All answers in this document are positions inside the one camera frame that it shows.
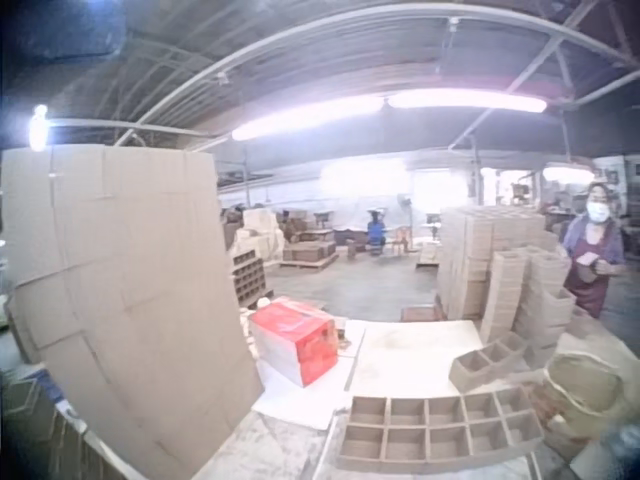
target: dark apron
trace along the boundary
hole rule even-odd
[[[594,318],[599,318],[600,312],[602,312],[604,299],[607,296],[609,277],[607,275],[598,275],[593,282],[585,282],[584,280],[582,280],[582,278],[580,278],[580,275],[578,274],[578,265],[576,264],[576,259],[580,258],[582,255],[588,252],[593,252],[599,257],[603,257],[604,248],[609,241],[611,230],[612,225],[611,223],[609,223],[607,229],[604,232],[604,235],[602,235],[600,241],[595,245],[591,245],[589,242],[587,242],[585,238],[585,231],[583,237],[578,240],[578,244],[576,245],[573,256],[571,257],[571,270],[569,271],[569,275],[567,276],[567,280],[564,284],[565,288],[576,296],[576,305],[584,308],[587,312],[589,312],[589,315]]]

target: cardboard box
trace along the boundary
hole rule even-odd
[[[262,390],[216,180],[210,155],[179,150],[4,152],[16,321],[89,428],[147,478],[191,478]]]
[[[250,320],[260,358],[297,385],[315,382],[338,361],[335,323],[322,310],[281,297]]]

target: blue shirt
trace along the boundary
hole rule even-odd
[[[605,244],[603,249],[602,258],[611,265],[624,265],[624,247],[622,246],[622,235],[620,229],[613,223],[613,220],[608,229],[608,238],[605,238]],[[587,214],[580,215],[575,218],[567,229],[567,234],[564,237],[562,246],[567,250],[569,257],[573,258],[573,252],[578,245],[581,238],[584,238],[587,224],[589,223],[589,216]]]

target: white paper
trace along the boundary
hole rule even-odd
[[[285,422],[327,430],[336,408],[344,405],[344,391],[354,359],[338,357],[338,363],[306,388],[289,381],[263,360],[257,367],[264,393],[253,410]]]
[[[460,395],[449,381],[453,359],[483,347],[471,321],[368,322],[349,392],[374,397]],[[503,382],[482,385],[491,391]]]
[[[576,263],[579,263],[580,265],[584,265],[585,267],[589,267],[591,265],[593,265],[593,263],[600,258],[599,255],[593,253],[593,252],[587,252],[584,255],[581,255],[580,257],[578,257],[576,259]]]

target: worker in blue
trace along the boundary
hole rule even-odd
[[[367,242],[372,247],[382,250],[386,243],[384,223],[380,220],[380,212],[371,210],[369,213],[371,213],[371,221],[367,225]]]

